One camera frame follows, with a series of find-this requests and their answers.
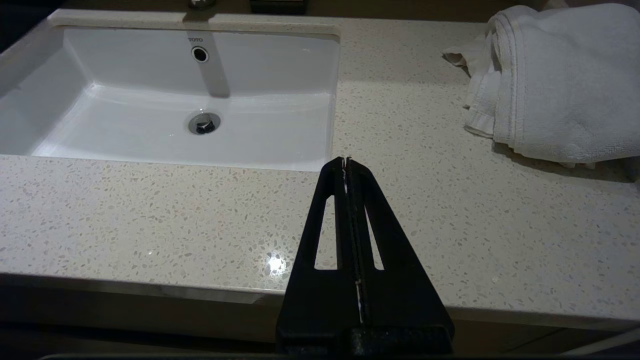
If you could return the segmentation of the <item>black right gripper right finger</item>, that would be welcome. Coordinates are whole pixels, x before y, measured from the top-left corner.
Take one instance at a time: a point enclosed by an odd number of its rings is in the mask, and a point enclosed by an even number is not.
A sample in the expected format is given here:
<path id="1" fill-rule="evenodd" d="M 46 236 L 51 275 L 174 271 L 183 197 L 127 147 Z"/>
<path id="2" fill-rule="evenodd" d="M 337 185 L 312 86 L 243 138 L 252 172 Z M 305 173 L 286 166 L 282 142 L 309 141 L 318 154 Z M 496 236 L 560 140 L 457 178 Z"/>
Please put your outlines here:
<path id="1" fill-rule="evenodd" d="M 454 328 L 438 292 L 373 173 L 347 161 L 362 320 L 398 328 Z"/>

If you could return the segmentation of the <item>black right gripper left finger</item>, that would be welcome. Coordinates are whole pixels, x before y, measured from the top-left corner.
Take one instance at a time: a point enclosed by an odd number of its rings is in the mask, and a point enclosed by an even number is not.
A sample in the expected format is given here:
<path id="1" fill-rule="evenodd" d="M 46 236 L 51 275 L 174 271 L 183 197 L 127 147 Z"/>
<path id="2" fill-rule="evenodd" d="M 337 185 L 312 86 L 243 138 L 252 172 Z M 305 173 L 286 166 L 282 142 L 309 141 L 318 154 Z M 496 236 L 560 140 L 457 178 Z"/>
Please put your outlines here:
<path id="1" fill-rule="evenodd" d="M 360 321 L 345 159 L 327 162 L 318 176 L 295 262 L 279 312 L 279 330 L 343 330 Z M 317 269 L 326 202 L 334 201 L 336 269 Z"/>

